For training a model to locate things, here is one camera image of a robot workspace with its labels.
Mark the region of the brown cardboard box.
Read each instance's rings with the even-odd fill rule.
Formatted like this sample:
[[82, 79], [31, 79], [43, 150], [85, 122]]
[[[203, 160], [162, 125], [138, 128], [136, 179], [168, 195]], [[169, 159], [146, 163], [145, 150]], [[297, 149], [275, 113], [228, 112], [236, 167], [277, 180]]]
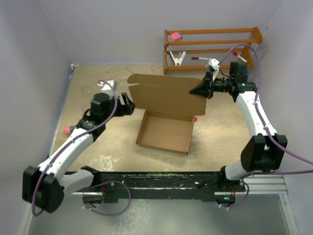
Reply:
[[206, 112], [206, 98], [189, 92], [202, 80], [136, 73], [127, 82], [136, 108], [144, 110], [136, 144], [188, 154], [194, 117]]

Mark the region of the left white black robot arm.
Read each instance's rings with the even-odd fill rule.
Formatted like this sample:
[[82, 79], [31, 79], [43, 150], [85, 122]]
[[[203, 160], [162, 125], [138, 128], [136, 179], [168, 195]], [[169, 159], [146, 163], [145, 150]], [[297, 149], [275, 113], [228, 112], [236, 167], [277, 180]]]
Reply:
[[28, 166], [22, 175], [22, 199], [31, 204], [33, 216], [40, 208], [42, 212], [55, 212], [65, 194], [86, 188], [90, 192], [99, 190], [101, 181], [89, 170], [79, 170], [74, 177], [65, 173], [80, 154], [92, 145], [105, 131], [106, 123], [113, 117], [131, 115], [135, 104], [126, 93], [121, 95], [97, 93], [90, 108], [78, 121], [70, 137], [37, 167]]

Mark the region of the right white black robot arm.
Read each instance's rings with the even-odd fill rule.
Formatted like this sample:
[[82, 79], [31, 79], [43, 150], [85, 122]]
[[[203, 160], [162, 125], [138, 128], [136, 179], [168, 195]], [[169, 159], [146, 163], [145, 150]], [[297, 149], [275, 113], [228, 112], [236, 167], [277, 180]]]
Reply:
[[219, 62], [207, 60], [207, 72], [202, 83], [190, 90], [190, 94], [212, 98], [216, 92], [229, 93], [242, 110], [250, 134], [250, 140], [241, 152], [240, 160], [222, 169], [224, 176], [217, 180], [218, 188], [230, 191], [235, 180], [253, 172], [268, 173], [278, 170], [284, 151], [276, 144], [287, 146], [288, 140], [279, 135], [268, 120], [257, 95], [255, 83], [247, 80], [247, 64], [231, 62], [229, 75], [217, 78]]

